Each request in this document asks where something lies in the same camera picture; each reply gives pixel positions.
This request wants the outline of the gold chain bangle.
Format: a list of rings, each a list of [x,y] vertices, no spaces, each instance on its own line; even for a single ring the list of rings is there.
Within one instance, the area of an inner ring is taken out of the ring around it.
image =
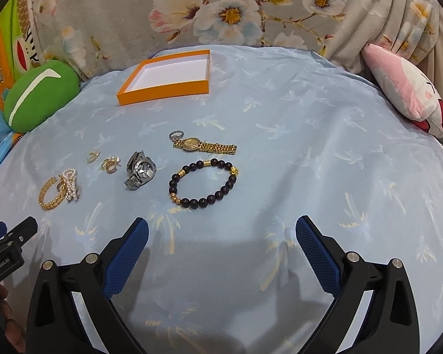
[[[51,188],[56,187],[54,197],[48,193]],[[38,195],[39,206],[44,211],[50,211],[59,206],[67,196],[67,188],[61,176],[50,177],[41,187]]]

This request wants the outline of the grey floral blanket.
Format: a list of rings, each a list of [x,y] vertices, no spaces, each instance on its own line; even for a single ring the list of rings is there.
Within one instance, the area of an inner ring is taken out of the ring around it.
[[[437,0],[27,0],[41,62],[84,79],[193,45],[312,50],[362,73],[377,44],[420,67],[443,97],[443,8]]]

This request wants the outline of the white pearl bow brooch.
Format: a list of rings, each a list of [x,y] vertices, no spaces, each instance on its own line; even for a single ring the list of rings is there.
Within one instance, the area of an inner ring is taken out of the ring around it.
[[[64,197],[68,202],[80,199],[80,188],[77,183],[77,171],[73,168],[65,169],[60,175],[59,191],[64,191]]]

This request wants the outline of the colourful cartoon monkey bedsheet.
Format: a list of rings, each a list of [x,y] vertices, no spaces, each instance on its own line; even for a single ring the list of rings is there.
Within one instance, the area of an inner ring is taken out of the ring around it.
[[[32,36],[32,0],[8,0],[0,13],[0,164],[20,139],[4,118],[12,86],[40,61]]]

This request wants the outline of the green plush cushion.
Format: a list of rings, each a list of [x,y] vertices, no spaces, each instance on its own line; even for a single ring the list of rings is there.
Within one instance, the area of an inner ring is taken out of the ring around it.
[[[35,129],[80,92],[80,79],[64,62],[52,60],[26,72],[4,100],[4,119],[17,133]]]

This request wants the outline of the orange cardboard box tray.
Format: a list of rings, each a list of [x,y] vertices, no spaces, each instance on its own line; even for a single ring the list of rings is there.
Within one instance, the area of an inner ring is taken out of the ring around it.
[[[209,93],[210,51],[196,50],[141,62],[117,92],[122,106]]]

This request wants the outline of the small gold earring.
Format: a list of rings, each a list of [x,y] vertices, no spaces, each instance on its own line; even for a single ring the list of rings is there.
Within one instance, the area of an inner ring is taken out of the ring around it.
[[[92,152],[90,152],[88,157],[87,157],[87,163],[88,164],[92,164],[94,161],[96,161],[99,158],[100,154],[101,154],[100,151],[92,151]]]

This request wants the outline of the gold metal wristwatch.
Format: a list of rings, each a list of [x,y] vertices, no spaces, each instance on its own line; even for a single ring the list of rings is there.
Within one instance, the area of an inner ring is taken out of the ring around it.
[[[236,145],[223,145],[219,143],[202,142],[198,138],[189,137],[186,139],[176,140],[173,147],[185,152],[204,152],[213,154],[234,155],[237,150]]]

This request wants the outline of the silver metal wristwatch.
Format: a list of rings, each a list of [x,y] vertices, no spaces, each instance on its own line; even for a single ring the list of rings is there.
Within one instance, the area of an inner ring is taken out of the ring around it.
[[[137,190],[150,182],[157,171],[157,167],[144,151],[134,152],[126,166],[127,179],[125,181],[128,190]]]

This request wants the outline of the pink white cartoon pillow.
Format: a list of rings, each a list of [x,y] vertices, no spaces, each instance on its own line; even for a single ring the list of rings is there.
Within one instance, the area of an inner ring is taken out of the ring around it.
[[[363,47],[362,58],[395,109],[443,144],[443,99],[426,74],[375,44]]]

